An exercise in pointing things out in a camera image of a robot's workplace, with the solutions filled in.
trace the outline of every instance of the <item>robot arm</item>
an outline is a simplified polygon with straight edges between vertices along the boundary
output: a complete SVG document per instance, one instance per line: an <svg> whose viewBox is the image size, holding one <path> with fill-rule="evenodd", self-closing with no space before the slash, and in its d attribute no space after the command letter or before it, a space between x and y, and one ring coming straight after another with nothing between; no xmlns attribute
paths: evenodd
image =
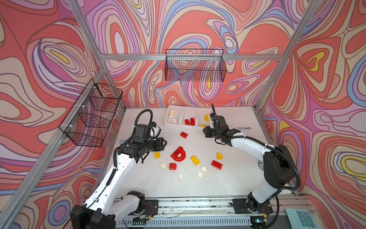
<svg viewBox="0 0 366 229"><path fill-rule="evenodd" d="M137 124L144 112L150 112L149 125ZM139 214L144 210L145 195L140 192L131 191L114 205L113 201L124 179L139 159L141 158L143 163L150 151L164 150L167 142L161 137L158 138L160 132L161 129L157 131L156 123L152 122L151 110L143 110L137 116L132 136L113 152L113 167L84 205L75 205L71 210L70 217L74 229L113 229L116 221L121 221L132 212Z"/></svg>
<svg viewBox="0 0 366 229"><path fill-rule="evenodd" d="M264 144L255 138L245 136L239 130L229 129L225 118L217 116L212 104L213 113L210 114L210 126L203 129L205 137L214 137L218 144L226 144L242 149L264 163L264 180L248 195L248 210L255 213L263 208L263 204L275 197L285 184L296 177L298 189L300 176L292 160L290 152L283 146Z"/></svg>

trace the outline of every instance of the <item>wire basket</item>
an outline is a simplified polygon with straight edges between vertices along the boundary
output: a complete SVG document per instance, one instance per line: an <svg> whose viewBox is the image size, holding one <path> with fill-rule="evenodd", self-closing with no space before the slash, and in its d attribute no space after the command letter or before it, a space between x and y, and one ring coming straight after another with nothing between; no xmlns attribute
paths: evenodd
<svg viewBox="0 0 366 229"><path fill-rule="evenodd" d="M102 147L122 94L108 84L94 83L66 129L60 129L75 145Z"/></svg>
<svg viewBox="0 0 366 229"><path fill-rule="evenodd" d="M223 49L166 49L167 81L223 82L226 65Z"/></svg>

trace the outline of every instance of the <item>red lego brick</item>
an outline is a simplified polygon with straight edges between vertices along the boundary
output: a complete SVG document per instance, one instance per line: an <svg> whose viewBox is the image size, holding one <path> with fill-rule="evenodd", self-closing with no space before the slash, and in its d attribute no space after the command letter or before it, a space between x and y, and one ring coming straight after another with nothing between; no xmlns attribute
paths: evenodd
<svg viewBox="0 0 366 229"><path fill-rule="evenodd" d="M221 167L223 166L222 164L218 163L217 161L213 160L212 161L212 164L211 164L213 167L217 168L217 169L220 169L221 170Z"/></svg>
<svg viewBox="0 0 366 229"><path fill-rule="evenodd" d="M175 161L181 162L186 158L186 152L180 146L172 155L170 155Z"/></svg>
<svg viewBox="0 0 366 229"><path fill-rule="evenodd" d="M176 163L170 163L169 164L169 170L177 170L177 164Z"/></svg>
<svg viewBox="0 0 366 229"><path fill-rule="evenodd" d="M184 133L184 132L180 133L180 135L181 135L182 137L184 137L184 138L187 138L187 136L188 136L188 134L186 134L186 133Z"/></svg>

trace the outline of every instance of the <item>psychedelic wall pattern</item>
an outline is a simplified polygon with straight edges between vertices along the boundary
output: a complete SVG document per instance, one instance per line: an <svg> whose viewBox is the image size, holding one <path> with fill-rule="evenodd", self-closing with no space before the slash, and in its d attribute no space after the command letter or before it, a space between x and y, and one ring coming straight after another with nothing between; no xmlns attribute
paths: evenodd
<svg viewBox="0 0 366 229"><path fill-rule="evenodd" d="M278 54L307 4L306 0L90 0L82 3L82 9L102 53L222 48L230 54ZM106 65L124 90L126 106L251 106L275 62L227 61L223 83L166 82L164 61L109 61Z"/></svg>
<svg viewBox="0 0 366 229"><path fill-rule="evenodd" d="M102 53L215 48L282 53L307 0L90 0L82 4Z"/></svg>
<svg viewBox="0 0 366 229"><path fill-rule="evenodd" d="M366 228L366 2L318 8L260 113L325 228Z"/></svg>
<svg viewBox="0 0 366 229"><path fill-rule="evenodd" d="M126 62L106 64L116 86L123 90L127 107L252 106L276 65L275 61L227 61L224 82L171 82L165 80L165 61Z"/></svg>
<svg viewBox="0 0 366 229"><path fill-rule="evenodd" d="M0 210L98 70L65 1L0 1ZM102 148L64 142L14 228L65 223L67 204L93 189L120 116Z"/></svg>

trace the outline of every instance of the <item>white table surface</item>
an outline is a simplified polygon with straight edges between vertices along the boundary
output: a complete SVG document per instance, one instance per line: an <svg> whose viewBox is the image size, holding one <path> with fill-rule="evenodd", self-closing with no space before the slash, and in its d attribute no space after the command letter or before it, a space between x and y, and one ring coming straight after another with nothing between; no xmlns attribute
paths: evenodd
<svg viewBox="0 0 366 229"><path fill-rule="evenodd" d="M238 127L251 127L250 130L241 130L245 135L254 137L267 143L265 135L256 119L251 107L218 107L215 108L218 115L222 115L230 129ZM136 116L144 108L128 108L124 114L121 128L118 132L114 147L119 146L120 140L129 138L133 131ZM219 145L214 138L205 138L202 130L173 128L164 126L164 116L167 108L151 108L153 121L162 128L159 137L163 137L168 143L161 157L156 159L154 152L141 160L131 170L116 197L125 196L129 191L139 191L147 198L154 197L193 197L193 196L236 196L247 195L253 191L264 179L263 171L258 167L258 160L243 150ZM147 124L150 113L144 113L138 123ZM181 132L188 134L186 139L180 136ZM170 155L179 147L186 152L185 160L174 161ZM223 155L222 160L216 159L216 154ZM190 157L195 155L199 165L195 166ZM212 160L223 164L222 169L211 166ZM159 167L164 162L168 164L165 170ZM169 170L169 163L176 163L177 170ZM203 178L197 177L201 167L206 166L208 171ZM184 179L180 180L178 174L183 173Z"/></svg>

